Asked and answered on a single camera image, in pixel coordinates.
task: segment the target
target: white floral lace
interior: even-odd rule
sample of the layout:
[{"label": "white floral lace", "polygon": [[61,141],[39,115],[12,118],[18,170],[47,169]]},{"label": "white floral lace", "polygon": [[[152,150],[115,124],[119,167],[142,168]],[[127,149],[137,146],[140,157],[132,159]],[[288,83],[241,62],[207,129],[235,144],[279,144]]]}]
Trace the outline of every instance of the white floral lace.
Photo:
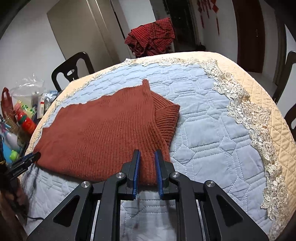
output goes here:
[{"label": "white floral lace", "polygon": [[[285,177],[282,174],[282,166],[276,154],[273,140],[267,129],[270,110],[250,102],[248,92],[233,78],[232,74],[222,72],[215,60],[210,59],[200,62],[195,58],[180,59],[167,57],[157,59],[126,59],[123,63],[114,65],[107,71],[100,72],[79,88],[68,93],[65,98],[72,96],[76,91],[84,88],[89,82],[98,79],[106,72],[126,65],[132,66],[141,64],[147,66],[154,63],[162,66],[169,66],[172,64],[184,66],[199,64],[199,66],[205,70],[207,75],[216,81],[214,82],[213,89],[230,99],[229,106],[227,106],[228,115],[232,116],[237,123],[243,124],[244,127],[249,130],[250,138],[252,139],[251,145],[259,152],[264,164],[266,187],[263,190],[264,201],[261,204],[261,208],[267,210],[268,217],[273,221],[269,232],[269,239],[274,240],[288,222],[288,192]],[[55,111],[57,106],[59,106],[64,99],[55,101],[55,106],[50,108],[50,114],[48,116]],[[28,148],[29,152],[33,150],[40,137],[41,131],[37,134],[35,141],[30,143]]]}]

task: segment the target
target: red bottle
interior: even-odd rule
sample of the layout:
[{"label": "red bottle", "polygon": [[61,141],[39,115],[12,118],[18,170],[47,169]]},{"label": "red bottle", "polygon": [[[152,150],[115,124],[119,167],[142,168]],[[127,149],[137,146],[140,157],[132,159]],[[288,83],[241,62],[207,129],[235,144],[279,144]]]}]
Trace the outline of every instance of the red bottle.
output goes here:
[{"label": "red bottle", "polygon": [[21,125],[22,129],[29,133],[33,134],[37,125],[24,113],[21,111],[17,111],[17,122]]}]

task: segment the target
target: metal pivot bolt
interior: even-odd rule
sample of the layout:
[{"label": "metal pivot bolt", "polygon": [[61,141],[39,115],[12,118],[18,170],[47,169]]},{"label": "metal pivot bolt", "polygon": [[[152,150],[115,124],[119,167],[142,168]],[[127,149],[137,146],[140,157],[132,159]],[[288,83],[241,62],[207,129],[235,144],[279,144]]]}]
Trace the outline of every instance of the metal pivot bolt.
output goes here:
[{"label": "metal pivot bolt", "polygon": [[211,181],[211,180],[208,180],[206,182],[206,185],[211,188],[211,187],[215,186],[215,182],[214,181]]},{"label": "metal pivot bolt", "polygon": [[115,175],[117,178],[121,179],[121,178],[124,178],[125,174],[123,172],[118,172],[116,173]]},{"label": "metal pivot bolt", "polygon": [[88,182],[88,181],[84,181],[84,182],[81,183],[81,186],[82,186],[83,188],[88,188],[89,185],[90,185],[90,182]]},{"label": "metal pivot bolt", "polygon": [[174,178],[180,177],[180,173],[179,172],[172,172],[170,175],[172,177],[174,177]]}]

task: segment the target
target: sweater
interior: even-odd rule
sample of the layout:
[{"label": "sweater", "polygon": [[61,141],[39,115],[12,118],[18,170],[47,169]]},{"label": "sweater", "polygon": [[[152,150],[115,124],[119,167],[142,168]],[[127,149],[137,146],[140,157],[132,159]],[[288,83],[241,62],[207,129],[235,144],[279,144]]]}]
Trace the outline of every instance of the sweater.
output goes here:
[{"label": "sweater", "polygon": [[179,105],[142,85],[124,88],[85,104],[61,108],[50,127],[43,128],[34,151],[37,165],[88,181],[103,181],[141,152],[140,183],[154,185],[154,152],[169,161]]}]

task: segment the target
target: red plaid cloth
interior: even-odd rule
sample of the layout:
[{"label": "red plaid cloth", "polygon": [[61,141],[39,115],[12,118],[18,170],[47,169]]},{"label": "red plaid cloth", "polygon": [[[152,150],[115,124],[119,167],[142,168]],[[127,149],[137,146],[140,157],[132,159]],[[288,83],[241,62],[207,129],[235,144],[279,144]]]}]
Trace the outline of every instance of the red plaid cloth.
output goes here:
[{"label": "red plaid cloth", "polygon": [[144,57],[165,53],[174,38],[170,18],[164,18],[132,29],[124,43],[136,57]]}]

